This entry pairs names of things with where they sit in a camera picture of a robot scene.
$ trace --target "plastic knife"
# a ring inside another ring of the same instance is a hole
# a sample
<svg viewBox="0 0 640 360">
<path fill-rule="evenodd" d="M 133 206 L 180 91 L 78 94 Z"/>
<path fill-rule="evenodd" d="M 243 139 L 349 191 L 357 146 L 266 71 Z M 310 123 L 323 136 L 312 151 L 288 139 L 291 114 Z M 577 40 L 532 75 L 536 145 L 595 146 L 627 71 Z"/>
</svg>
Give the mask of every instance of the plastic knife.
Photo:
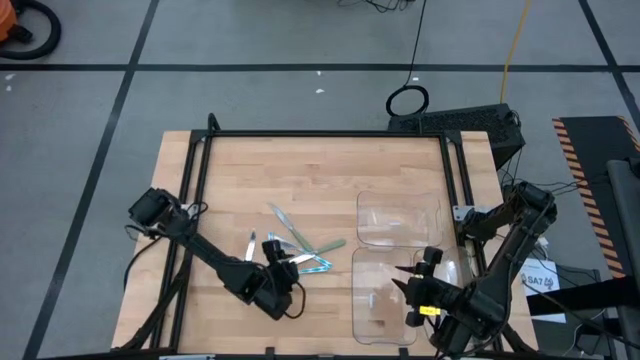
<svg viewBox="0 0 640 360">
<path fill-rule="evenodd" d="M 290 259 L 289 262 L 295 263 L 295 264 L 302 264 L 303 262 L 313 259 L 314 257 L 316 257 L 315 254 L 302 254 L 294 257 L 293 259 Z"/>
<path fill-rule="evenodd" d="M 253 252 L 256 248 L 256 231 L 255 229 L 251 232 L 251 237 L 249 238 L 249 246 L 247 246 L 247 252 L 244 255 L 244 261 L 253 260 Z"/>
<path fill-rule="evenodd" d="M 298 242 L 300 243 L 302 248 L 306 252 L 310 252 L 310 253 L 314 252 L 313 247 L 311 246 L 311 244 L 309 244 L 309 242 L 304 238 L 304 236 L 302 236 L 302 234 L 300 234 L 298 232 L 298 230 L 296 230 L 296 228 L 293 226 L 293 223 L 291 222 L 291 220 L 289 220 L 289 218 L 287 218 L 287 215 L 285 215 L 284 212 L 282 210 L 280 210 L 280 208 L 275 206 L 273 203 L 267 203 L 267 204 L 269 205 L 271 210 L 273 210 L 273 213 L 276 214 L 278 219 L 280 219 L 280 222 L 282 223 L 282 225 L 284 225 L 287 229 L 289 229 L 291 234 L 293 234 L 293 237 L 295 237 L 296 240 L 298 240 Z"/>
</svg>

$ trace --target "clear plastic container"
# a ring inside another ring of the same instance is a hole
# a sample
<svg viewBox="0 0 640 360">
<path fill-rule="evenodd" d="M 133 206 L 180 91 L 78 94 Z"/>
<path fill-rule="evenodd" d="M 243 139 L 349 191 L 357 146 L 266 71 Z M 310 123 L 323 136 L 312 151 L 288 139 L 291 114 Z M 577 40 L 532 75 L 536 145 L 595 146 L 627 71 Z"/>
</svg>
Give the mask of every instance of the clear plastic container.
<svg viewBox="0 0 640 360">
<path fill-rule="evenodd" d="M 432 194 L 358 194 L 358 238 L 365 244 L 438 246 L 441 224 L 440 200 Z"/>
<path fill-rule="evenodd" d="M 395 268 L 412 265 L 412 254 L 397 248 L 359 248 L 353 253 L 353 337 L 359 343 L 410 345 L 416 329 L 405 325 L 410 310 L 402 291 L 391 281 L 409 280 Z"/>
</svg>

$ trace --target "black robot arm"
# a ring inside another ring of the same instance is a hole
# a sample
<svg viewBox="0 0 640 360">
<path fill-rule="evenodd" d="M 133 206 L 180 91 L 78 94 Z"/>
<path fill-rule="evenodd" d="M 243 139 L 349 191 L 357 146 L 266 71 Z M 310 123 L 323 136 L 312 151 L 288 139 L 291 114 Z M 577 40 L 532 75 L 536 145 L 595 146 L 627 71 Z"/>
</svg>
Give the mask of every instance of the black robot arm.
<svg viewBox="0 0 640 360">
<path fill-rule="evenodd" d="M 255 304 L 274 320 L 280 319 L 291 305 L 293 284 L 298 282 L 298 267 L 278 241 L 265 241 L 262 249 L 268 266 L 228 256 L 196 231 L 191 216 L 176 197 L 162 189 L 149 189 L 129 209 L 129 216 L 143 229 L 158 233 L 184 246 L 213 268 L 224 287 L 246 304 Z"/>
<path fill-rule="evenodd" d="M 512 224 L 484 276 L 464 288 L 434 278 L 433 270 L 440 262 L 442 252 L 428 247 L 424 262 L 411 269 L 414 275 L 407 284 L 394 279 L 413 309 L 407 314 L 407 325 L 421 326 L 424 323 L 421 306 L 435 306 L 447 311 L 448 316 L 430 338 L 430 342 L 443 354 L 466 354 L 465 348 L 472 336 L 480 340 L 489 339 L 472 349 L 480 350 L 508 326 L 511 283 L 533 250 L 538 236 L 555 221 L 557 211 L 550 193 L 522 182 L 507 187 L 505 195 L 504 204 L 486 214 L 471 210 L 457 226 L 457 231 L 465 238 L 484 242 L 493 238 L 499 227 Z"/>
</svg>

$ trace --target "white label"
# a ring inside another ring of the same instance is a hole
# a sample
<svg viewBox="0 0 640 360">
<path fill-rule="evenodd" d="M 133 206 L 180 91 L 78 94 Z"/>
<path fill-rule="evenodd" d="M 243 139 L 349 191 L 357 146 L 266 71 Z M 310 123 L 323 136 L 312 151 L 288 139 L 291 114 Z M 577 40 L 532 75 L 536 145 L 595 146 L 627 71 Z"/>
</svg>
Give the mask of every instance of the white label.
<svg viewBox="0 0 640 360">
<path fill-rule="evenodd" d="M 558 283 L 558 275 L 556 274 L 556 263 L 547 260 L 527 259 L 522 265 L 521 276 L 522 281 L 532 288 L 545 293 L 549 291 L 555 291 L 560 289 Z M 525 286 L 525 295 L 537 295 L 535 291 Z M 564 314 L 550 314 L 533 316 L 533 319 L 542 321 L 551 321 L 561 324 L 565 324 L 567 319 Z"/>
</svg>

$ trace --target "yellow tag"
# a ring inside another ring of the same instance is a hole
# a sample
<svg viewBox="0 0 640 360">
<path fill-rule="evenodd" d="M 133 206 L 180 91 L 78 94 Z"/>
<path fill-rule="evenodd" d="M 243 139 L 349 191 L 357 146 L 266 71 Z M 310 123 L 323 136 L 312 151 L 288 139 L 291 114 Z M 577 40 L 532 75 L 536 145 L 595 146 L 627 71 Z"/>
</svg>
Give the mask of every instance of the yellow tag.
<svg viewBox="0 0 640 360">
<path fill-rule="evenodd" d="M 440 309 L 433 306 L 420 306 L 420 315 L 440 315 Z"/>
</svg>

